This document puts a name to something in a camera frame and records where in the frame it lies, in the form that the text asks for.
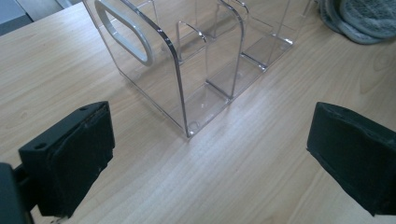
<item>clear acrylic holder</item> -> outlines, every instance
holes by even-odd
[[[262,1],[226,1],[83,0],[120,73],[188,138],[252,84],[294,37],[285,23],[291,0],[273,23],[264,23],[267,18],[254,5]],[[272,29],[265,30],[270,23]]]

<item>gray cloth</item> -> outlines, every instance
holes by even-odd
[[[396,0],[318,0],[320,17],[333,31],[359,44],[396,36]]]

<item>light wood tabletop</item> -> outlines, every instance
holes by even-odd
[[[119,74],[82,4],[0,37],[0,96],[0,161],[13,167],[51,125],[109,101],[114,158],[65,223],[396,223],[306,151],[318,101],[396,130],[396,42],[357,45],[315,10],[296,45],[191,140]]]

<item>wooden table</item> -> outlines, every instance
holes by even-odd
[[[110,102],[114,158],[67,223],[396,223],[305,150],[317,101],[396,130],[396,42],[354,44],[315,10],[297,45],[190,141],[118,73],[82,4],[0,37],[0,95],[0,161],[14,167],[76,108]]]

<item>dark object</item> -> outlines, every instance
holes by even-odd
[[[71,217],[112,159],[114,146],[108,102],[86,105],[59,121],[20,149],[22,164],[14,174],[2,168],[7,189],[19,187],[5,195],[0,191],[2,198],[9,199],[0,200],[0,223],[14,223],[1,219],[3,209],[25,213],[36,204],[43,216]]]
[[[308,151],[372,216],[396,215],[396,133],[356,112],[317,103]]]

